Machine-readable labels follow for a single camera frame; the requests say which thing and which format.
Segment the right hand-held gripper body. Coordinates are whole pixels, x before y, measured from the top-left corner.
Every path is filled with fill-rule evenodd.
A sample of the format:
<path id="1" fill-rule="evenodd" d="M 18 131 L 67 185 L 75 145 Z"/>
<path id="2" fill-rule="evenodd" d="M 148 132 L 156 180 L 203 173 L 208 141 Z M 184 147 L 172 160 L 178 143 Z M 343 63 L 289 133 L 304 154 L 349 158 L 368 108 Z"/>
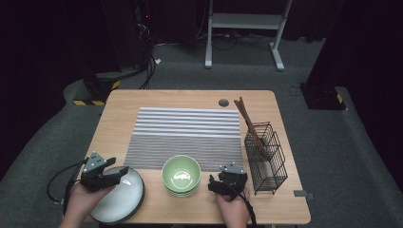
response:
<path id="1" fill-rule="evenodd" d="M 245 188 L 248 180 L 247 174 L 236 163 L 228 163 L 220 167 L 220 181 L 224 184 L 224 196 L 233 200 Z"/>

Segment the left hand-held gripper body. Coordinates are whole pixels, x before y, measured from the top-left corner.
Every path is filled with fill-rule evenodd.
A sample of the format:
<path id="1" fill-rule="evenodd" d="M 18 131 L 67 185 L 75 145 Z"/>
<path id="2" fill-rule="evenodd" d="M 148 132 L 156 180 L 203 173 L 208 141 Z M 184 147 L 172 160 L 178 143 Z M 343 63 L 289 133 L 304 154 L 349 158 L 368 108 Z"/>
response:
<path id="1" fill-rule="evenodd" d="M 107 188 L 105 169 L 102 167 L 103 159 L 100 154 L 93 151 L 82 171 L 80 183 L 91 192 Z"/>

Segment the white plate with dark rim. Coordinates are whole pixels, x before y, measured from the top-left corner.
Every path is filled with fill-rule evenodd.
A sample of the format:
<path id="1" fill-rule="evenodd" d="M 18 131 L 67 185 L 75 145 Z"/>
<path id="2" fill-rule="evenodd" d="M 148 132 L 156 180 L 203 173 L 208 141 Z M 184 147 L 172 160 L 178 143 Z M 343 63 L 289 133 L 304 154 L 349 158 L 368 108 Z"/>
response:
<path id="1" fill-rule="evenodd" d="M 145 194 L 144 181 L 140 174 L 129 167 L 120 178 L 120 183 L 91 211 L 98 222 L 117 224 L 132 217 L 141 207 Z"/>

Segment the black wire cutlery basket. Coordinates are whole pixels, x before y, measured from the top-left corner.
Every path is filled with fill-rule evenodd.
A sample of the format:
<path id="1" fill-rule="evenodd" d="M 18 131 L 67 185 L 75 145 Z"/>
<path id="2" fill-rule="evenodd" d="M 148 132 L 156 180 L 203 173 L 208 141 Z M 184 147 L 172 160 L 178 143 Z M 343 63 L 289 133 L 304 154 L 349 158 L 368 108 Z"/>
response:
<path id="1" fill-rule="evenodd" d="M 275 193 L 288 178 L 285 156 L 277 132 L 269 123 L 254 123 L 244 138 L 255 193 Z"/>

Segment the person's right hand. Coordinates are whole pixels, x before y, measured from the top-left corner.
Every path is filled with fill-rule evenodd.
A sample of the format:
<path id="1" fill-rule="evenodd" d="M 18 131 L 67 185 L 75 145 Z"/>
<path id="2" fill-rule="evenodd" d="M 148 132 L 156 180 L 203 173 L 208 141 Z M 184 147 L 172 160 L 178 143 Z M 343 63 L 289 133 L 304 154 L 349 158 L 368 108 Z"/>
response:
<path id="1" fill-rule="evenodd" d="M 216 194 L 216 203 L 221 212 L 221 217 L 227 228 L 246 228 L 250 214 L 246 202 L 237 196 L 227 201 L 222 195 Z"/>

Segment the person's left hand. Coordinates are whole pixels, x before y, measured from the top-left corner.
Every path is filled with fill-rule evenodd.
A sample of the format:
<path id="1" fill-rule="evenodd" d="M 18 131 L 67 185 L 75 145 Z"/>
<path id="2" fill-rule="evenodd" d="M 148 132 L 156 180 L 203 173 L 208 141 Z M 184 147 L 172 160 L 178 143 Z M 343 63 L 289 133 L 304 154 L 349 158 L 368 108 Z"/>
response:
<path id="1" fill-rule="evenodd" d="M 114 186 L 100 190 L 98 192 L 88 191 L 81 183 L 74 184 L 70 189 L 67 210 L 63 220 L 82 221 L 97 206 L 99 201 L 109 194 Z"/>

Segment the striped woven placemat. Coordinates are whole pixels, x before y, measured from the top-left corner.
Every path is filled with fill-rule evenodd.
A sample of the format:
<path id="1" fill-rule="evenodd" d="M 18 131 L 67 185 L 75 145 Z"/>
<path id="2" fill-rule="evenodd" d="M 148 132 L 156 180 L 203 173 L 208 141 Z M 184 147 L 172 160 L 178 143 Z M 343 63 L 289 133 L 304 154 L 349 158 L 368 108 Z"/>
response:
<path id="1" fill-rule="evenodd" d="M 160 169 L 186 155 L 203 171 L 242 163 L 239 113 L 235 109 L 142 107 L 134 125 L 125 164 Z"/>

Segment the black yellow striped stand base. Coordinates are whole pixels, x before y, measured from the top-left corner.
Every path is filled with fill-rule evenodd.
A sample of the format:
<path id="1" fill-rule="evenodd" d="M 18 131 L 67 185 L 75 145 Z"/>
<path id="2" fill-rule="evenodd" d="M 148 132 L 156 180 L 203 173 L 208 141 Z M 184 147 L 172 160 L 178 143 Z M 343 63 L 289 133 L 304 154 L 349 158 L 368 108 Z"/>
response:
<path id="1" fill-rule="evenodd" d="M 342 96 L 334 89 L 322 89 L 300 84 L 299 88 L 309 109 L 314 110 L 345 110 Z"/>
<path id="2" fill-rule="evenodd" d="M 96 73 L 79 83 L 72 101 L 75 105 L 105 105 L 110 93 L 118 88 L 120 82 L 118 72 Z"/>

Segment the dark equipment rack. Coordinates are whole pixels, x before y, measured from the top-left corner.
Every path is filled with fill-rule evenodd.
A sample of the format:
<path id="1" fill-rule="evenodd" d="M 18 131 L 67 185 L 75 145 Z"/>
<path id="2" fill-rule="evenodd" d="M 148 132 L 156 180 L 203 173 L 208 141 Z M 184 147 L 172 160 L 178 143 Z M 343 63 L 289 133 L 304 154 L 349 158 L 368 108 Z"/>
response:
<path id="1" fill-rule="evenodd" d="M 148 0 L 132 0 L 132 11 L 141 35 L 149 35 L 150 31 L 150 8 Z"/>

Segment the white metal stand frame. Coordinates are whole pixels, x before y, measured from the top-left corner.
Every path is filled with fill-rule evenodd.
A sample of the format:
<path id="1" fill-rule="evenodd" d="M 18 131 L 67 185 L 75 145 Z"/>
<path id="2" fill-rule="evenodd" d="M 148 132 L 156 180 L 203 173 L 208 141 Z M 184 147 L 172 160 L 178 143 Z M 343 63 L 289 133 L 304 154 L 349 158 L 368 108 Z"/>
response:
<path id="1" fill-rule="evenodd" d="M 278 52 L 278 46 L 284 31 L 288 14 L 293 0 L 286 0 L 282 14 L 242 14 L 214 12 L 214 0 L 209 0 L 207 41 L 205 47 L 204 67 L 211 68 L 213 65 L 212 34 L 213 29 L 263 29 L 275 30 L 275 41 L 269 44 L 278 71 L 285 69 Z"/>

